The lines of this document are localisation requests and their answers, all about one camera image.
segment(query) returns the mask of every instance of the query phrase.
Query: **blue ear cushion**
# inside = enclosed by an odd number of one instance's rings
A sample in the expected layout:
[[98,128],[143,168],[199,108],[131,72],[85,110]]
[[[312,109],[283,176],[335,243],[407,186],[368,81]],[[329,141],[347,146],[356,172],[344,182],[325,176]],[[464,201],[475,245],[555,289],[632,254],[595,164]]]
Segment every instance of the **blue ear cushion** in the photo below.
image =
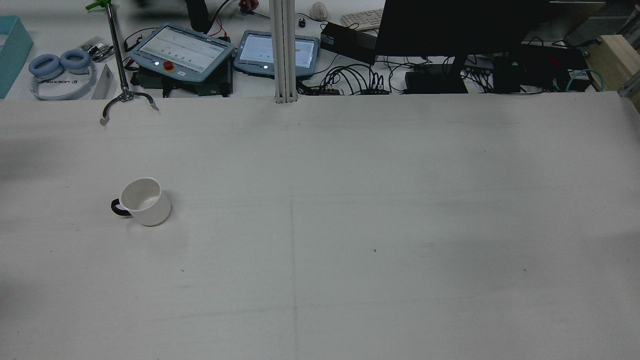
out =
[[67,70],[83,70],[91,64],[91,56],[84,50],[73,49],[60,56],[60,63]]
[[29,64],[29,72],[38,78],[44,78],[60,69],[60,58],[53,54],[40,55]]

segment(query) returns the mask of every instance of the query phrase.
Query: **headphones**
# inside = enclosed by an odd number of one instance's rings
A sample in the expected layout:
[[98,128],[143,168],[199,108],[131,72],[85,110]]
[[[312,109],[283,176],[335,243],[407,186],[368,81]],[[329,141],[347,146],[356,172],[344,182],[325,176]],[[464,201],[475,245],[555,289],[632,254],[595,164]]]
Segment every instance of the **headphones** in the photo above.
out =
[[[89,75],[89,82],[68,94],[44,96],[38,93],[39,84],[57,78],[65,70],[75,75]],[[39,100],[77,100],[85,96],[95,84],[93,60],[84,50],[69,50],[60,57],[53,54],[40,55],[29,64],[29,72],[33,75],[29,90]]]

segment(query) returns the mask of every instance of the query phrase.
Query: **teal box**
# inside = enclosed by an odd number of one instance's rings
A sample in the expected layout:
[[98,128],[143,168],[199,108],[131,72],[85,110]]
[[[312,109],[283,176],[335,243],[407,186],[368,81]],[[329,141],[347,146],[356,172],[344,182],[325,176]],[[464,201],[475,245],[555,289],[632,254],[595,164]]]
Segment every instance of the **teal box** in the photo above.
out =
[[4,99],[27,60],[33,40],[15,15],[0,16],[0,34],[8,35],[0,47],[0,99]]

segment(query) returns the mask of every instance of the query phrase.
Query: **keyboard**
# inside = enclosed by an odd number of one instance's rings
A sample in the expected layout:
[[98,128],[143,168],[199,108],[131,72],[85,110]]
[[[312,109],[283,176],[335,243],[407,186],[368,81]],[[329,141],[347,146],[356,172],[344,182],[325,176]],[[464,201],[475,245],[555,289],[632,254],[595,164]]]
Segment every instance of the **keyboard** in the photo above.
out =
[[348,13],[343,15],[340,20],[348,28],[355,30],[371,30],[380,27],[380,19],[382,19],[382,10],[375,9],[359,13]]

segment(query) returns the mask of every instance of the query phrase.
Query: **black mug handle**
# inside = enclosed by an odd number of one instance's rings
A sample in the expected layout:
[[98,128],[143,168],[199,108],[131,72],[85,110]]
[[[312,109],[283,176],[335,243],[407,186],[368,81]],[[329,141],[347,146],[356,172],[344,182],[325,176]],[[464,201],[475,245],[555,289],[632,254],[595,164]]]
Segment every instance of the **black mug handle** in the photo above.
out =
[[118,209],[116,208],[116,205],[120,205],[120,199],[113,199],[113,201],[111,201],[111,210],[113,210],[116,215],[120,215],[121,217],[131,216],[130,212],[128,212],[127,210]]

